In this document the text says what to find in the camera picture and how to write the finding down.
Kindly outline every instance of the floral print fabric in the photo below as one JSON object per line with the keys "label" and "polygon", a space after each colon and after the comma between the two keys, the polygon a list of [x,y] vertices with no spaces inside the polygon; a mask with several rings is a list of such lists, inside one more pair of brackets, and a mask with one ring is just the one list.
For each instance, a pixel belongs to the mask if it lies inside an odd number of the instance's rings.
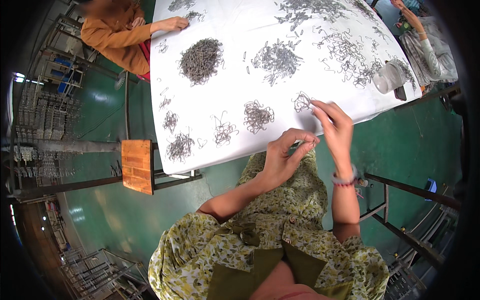
{"label": "floral print fabric", "polygon": [[[261,171],[264,162],[265,152],[251,156],[238,185]],[[341,244],[323,230],[327,201],[311,150],[288,181],[257,197],[232,218],[256,224],[258,247],[237,234],[216,234],[222,224],[210,215],[188,213],[160,238],[148,268],[150,285],[160,299],[206,299],[215,264],[251,272],[255,249],[281,248],[281,241],[289,240],[304,253],[327,262],[316,288],[353,280],[348,299],[382,299],[389,278],[385,262],[360,237]]]}

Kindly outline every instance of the bottle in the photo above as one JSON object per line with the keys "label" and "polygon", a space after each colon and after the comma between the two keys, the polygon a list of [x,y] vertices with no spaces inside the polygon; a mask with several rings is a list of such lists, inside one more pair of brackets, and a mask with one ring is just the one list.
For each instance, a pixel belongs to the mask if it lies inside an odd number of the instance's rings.
{"label": "bottle", "polygon": [[400,66],[394,61],[387,62],[373,76],[373,83],[377,90],[386,94],[405,84],[406,77]]}

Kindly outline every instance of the bracelet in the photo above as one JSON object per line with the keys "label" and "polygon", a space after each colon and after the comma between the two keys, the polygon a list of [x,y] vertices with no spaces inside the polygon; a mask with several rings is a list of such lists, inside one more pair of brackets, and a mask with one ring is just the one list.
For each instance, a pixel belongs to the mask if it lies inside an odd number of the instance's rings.
{"label": "bracelet", "polygon": [[352,184],[357,183],[357,168],[355,167],[354,164],[352,164],[352,177],[347,179],[347,180],[341,180],[336,177],[336,173],[332,173],[332,182],[333,185],[337,186],[349,186]]}

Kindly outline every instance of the white table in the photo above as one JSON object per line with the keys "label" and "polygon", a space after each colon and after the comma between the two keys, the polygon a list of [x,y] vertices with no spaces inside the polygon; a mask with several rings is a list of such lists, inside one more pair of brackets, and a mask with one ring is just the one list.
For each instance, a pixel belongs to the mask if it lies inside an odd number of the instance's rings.
{"label": "white table", "polygon": [[[322,134],[321,124],[310,110],[295,110],[294,101],[301,92],[325,102],[335,101],[355,123],[370,120],[405,103],[396,99],[393,91],[381,94],[373,83],[355,86],[355,77],[351,76],[354,71],[345,71],[342,60],[337,59],[335,53],[330,55],[330,51],[337,49],[334,40],[348,40],[357,45],[356,55],[361,54],[366,65],[371,65],[375,59],[383,63],[394,56],[406,62],[400,46],[377,15],[374,15],[373,21],[369,20],[351,4],[339,0],[338,3],[346,7],[341,10],[345,17],[337,15],[332,23],[324,20],[324,17],[329,17],[328,14],[311,13],[307,9],[305,14],[312,17],[291,31],[295,23],[286,21],[281,24],[275,18],[288,17],[285,10],[279,10],[285,4],[282,0],[197,0],[194,3],[189,9],[181,7],[171,12],[168,10],[169,1],[157,1],[153,17],[153,21],[158,21],[184,16],[189,11],[204,15],[193,19],[189,27],[181,32],[152,36],[152,107],[163,170],[167,174],[188,172],[264,151],[269,141],[291,127]],[[299,11],[289,12],[292,13],[291,19]],[[383,32],[383,38],[375,33],[373,26]],[[342,37],[333,38],[331,34],[335,33],[340,33]],[[217,68],[217,75],[206,84],[191,86],[190,80],[179,74],[181,52],[209,37],[223,44],[220,48],[224,64]],[[283,44],[290,42],[290,46],[285,48],[302,59],[291,77],[276,78],[271,85],[265,79],[269,72],[261,67],[255,68],[252,60],[265,44],[272,47],[277,39]],[[324,44],[319,49],[318,43],[322,40]],[[421,96],[418,82],[413,78],[417,87],[415,90],[410,83],[404,86],[407,102]],[[161,107],[166,99],[171,99],[170,103]],[[244,105],[255,100],[264,108],[269,107],[275,119],[264,125],[265,130],[253,134],[244,124]],[[168,113],[178,116],[173,133],[163,126]],[[229,142],[220,145],[214,142],[215,129],[219,124],[212,116],[221,118],[222,123],[229,122],[227,125],[234,125],[232,129],[238,130],[230,135]],[[188,135],[194,144],[189,156],[182,161],[172,161],[167,155],[167,148],[179,133]]]}

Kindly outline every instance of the person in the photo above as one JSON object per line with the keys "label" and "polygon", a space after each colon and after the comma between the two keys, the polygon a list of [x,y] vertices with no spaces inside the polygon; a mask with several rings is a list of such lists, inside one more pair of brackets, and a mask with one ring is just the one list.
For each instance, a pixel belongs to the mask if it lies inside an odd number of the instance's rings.
{"label": "person", "polygon": [[146,24],[144,12],[132,0],[93,0],[78,6],[85,17],[81,38],[108,60],[150,81],[150,36],[180,31],[188,19],[173,17]]}
{"label": "person", "polygon": [[436,82],[458,80],[452,51],[434,17],[417,17],[402,0],[390,0],[413,27],[399,39],[420,86],[430,91]]}
{"label": "person", "polygon": [[[328,200],[317,176],[320,139],[289,129],[250,157],[235,189],[162,234],[148,267],[160,299],[382,299],[388,268],[360,238],[353,122],[335,103],[312,105],[335,163],[333,233],[322,227]],[[303,143],[289,155],[297,140]]]}

